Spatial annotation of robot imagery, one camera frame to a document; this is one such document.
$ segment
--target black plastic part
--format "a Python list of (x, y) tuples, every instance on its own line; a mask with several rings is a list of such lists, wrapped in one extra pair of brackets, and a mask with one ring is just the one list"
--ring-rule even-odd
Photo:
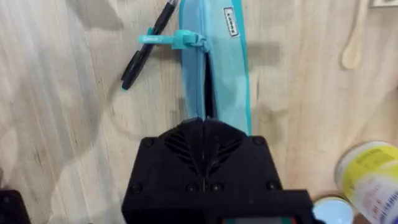
[[(162, 13), (157, 18), (155, 26), (152, 28), (152, 35), (160, 35), (164, 28), (166, 27), (167, 23), (169, 22), (170, 17), (174, 12), (175, 6), (170, 3), (167, 3), (166, 6), (163, 8)], [(129, 64), (127, 65), (123, 76), (123, 84), (122, 88), (128, 90), (132, 84), (136, 81), (138, 75), (140, 74), (142, 68), (152, 52), (154, 48), (153, 44), (144, 44), (141, 50), (138, 50), (130, 60)]]
[(142, 141), (129, 188), (137, 182), (142, 191), (127, 193), (122, 205), (127, 224), (216, 224), (239, 217), (317, 223), (306, 190), (282, 189), (264, 138), (212, 119), (185, 121), (150, 149)]
[(24, 201), (16, 190), (0, 190), (0, 224), (30, 224)]
[(205, 54), (205, 115), (206, 118), (215, 117), (215, 99), (213, 91), (213, 77), (211, 75), (211, 65), (209, 54)]

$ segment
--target wooden table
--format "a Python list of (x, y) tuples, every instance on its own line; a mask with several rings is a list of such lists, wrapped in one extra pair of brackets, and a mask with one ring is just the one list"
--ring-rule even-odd
[[(0, 0), (0, 167), (33, 223), (122, 223), (139, 141), (185, 117), (177, 52), (119, 77), (160, 0)], [(398, 144), (398, 9), (371, 9), (363, 61), (340, 67), (355, 1), (243, 0), (253, 133), (285, 188), (335, 190), (350, 146)], [(177, 28), (174, 14), (166, 34)]]

